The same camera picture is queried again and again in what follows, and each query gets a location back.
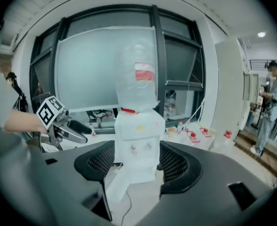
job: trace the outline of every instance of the black window frame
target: black window frame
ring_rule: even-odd
[[[164,112],[164,102],[165,102],[165,92],[166,90],[193,90],[194,93],[194,101],[193,101],[193,109],[194,112],[199,105],[201,104],[204,93],[205,93],[205,63],[204,63],[204,50],[203,45],[200,37],[200,33],[195,21],[190,21],[178,14],[170,12],[165,9],[158,8],[156,5],[146,6],[146,5],[134,5],[134,4],[118,4],[118,5],[109,5],[109,6],[101,6],[97,8],[91,8],[79,13],[76,13],[70,17],[63,17],[60,22],[56,23],[40,36],[36,37],[32,57],[31,57],[31,68],[37,62],[39,62],[44,56],[50,54],[50,65],[49,65],[49,84],[50,84],[50,91],[44,93],[39,96],[33,97],[31,94],[31,101],[33,106],[33,111],[36,112],[38,109],[35,105],[41,103],[47,96],[56,95],[55,92],[55,78],[54,78],[54,71],[55,71],[55,59],[56,59],[56,50],[57,45],[60,40],[63,40],[67,37],[67,32],[69,30],[70,24],[73,21],[77,21],[88,16],[94,16],[101,13],[108,13],[108,12],[117,12],[117,11],[133,11],[133,12],[147,12],[150,16],[150,27],[154,26],[155,28],[155,37],[156,37],[156,46],[157,46],[157,98],[159,101],[158,106],[155,110],[163,116]],[[188,26],[190,38],[186,36],[182,36],[170,31],[162,30],[160,15],[165,17],[172,18],[174,20],[178,20],[182,23],[185,23]],[[51,48],[48,48],[45,51],[41,51],[41,46],[43,39],[48,36],[50,33],[56,31],[55,37],[53,40],[53,44]],[[166,79],[166,48],[165,48],[165,37],[166,38],[173,38],[176,41],[181,41],[182,43],[188,44],[190,46],[196,47],[201,54],[201,67],[202,67],[202,81],[201,83],[198,82],[191,82],[191,81],[168,81]],[[189,74],[192,74],[196,61],[196,56],[193,59],[192,68]],[[196,114],[195,119],[199,117],[201,110]],[[168,120],[166,124],[172,126],[177,125],[179,120]]]

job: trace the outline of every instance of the shoe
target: shoe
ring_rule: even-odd
[[[261,156],[261,152],[257,152],[256,147],[253,146],[253,147],[251,147],[250,150],[254,155]]]

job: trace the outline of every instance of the pants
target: pants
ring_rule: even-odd
[[[259,131],[258,131],[258,139],[257,139],[257,143],[256,143],[256,150],[257,151],[263,151],[266,142],[269,138],[269,134],[271,129],[273,128],[275,122],[271,121],[269,118],[267,117],[263,117],[262,119],[262,123],[260,125]]]

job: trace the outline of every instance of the stairs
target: stairs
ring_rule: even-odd
[[[268,171],[270,171],[275,177],[277,177],[277,148],[267,144],[263,155],[258,157],[250,151],[250,148],[256,144],[256,140],[256,136],[243,130],[239,132],[234,142],[236,147],[251,156]]]

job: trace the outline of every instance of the light fixture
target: light fixture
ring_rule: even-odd
[[[260,38],[263,38],[265,35],[266,35],[265,32],[259,32],[259,33],[258,33],[258,37],[260,37]]]

